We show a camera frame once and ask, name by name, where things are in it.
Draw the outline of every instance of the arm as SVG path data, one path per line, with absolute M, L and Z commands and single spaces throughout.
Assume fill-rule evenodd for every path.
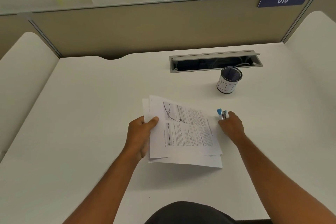
M 102 179 L 63 224 L 112 224 L 133 171 L 148 151 L 151 129 L 159 118 L 148 123 L 144 117 L 128 126 L 126 144 Z
M 336 223 L 336 216 L 277 168 L 244 133 L 233 112 L 218 123 L 238 147 L 258 196 L 275 224 Z

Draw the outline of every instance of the person's right hand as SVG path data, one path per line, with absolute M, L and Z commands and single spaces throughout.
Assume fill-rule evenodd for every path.
M 234 112 L 228 112 L 228 114 L 229 118 L 219 120 L 218 124 L 223 132 L 233 141 L 235 145 L 237 145 L 240 140 L 246 137 L 243 123 Z

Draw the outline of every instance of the label on pen cup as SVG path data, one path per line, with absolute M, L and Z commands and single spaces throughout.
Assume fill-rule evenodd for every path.
M 242 78 L 242 72 L 236 67 L 224 67 L 220 71 L 220 77 L 217 83 L 217 89 L 221 93 L 232 93 L 240 79 Z

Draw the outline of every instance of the beige partition panel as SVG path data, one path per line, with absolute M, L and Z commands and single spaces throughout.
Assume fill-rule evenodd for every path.
M 0 59 L 25 32 L 33 32 L 40 36 L 39 32 L 23 17 L 18 15 L 0 16 Z
M 305 6 L 257 8 L 259 1 L 180 1 L 40 12 L 32 18 L 65 57 L 117 58 L 280 42 Z
M 336 22 L 336 0 L 313 0 L 313 2 L 309 5 L 307 10 L 304 12 L 302 17 L 296 23 L 295 27 L 291 30 L 289 35 L 286 37 L 284 42 L 287 42 L 291 35 L 295 32 L 298 26 L 303 22 L 303 20 L 313 11 L 322 11 L 329 18 Z

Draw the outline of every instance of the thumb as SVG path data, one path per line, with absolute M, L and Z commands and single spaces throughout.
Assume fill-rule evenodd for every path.
M 154 128 L 157 125 L 158 121 L 159 121 L 159 117 L 155 116 L 153 119 L 151 119 L 147 123 L 147 126 L 149 127 L 149 129 L 152 129 L 152 128 Z

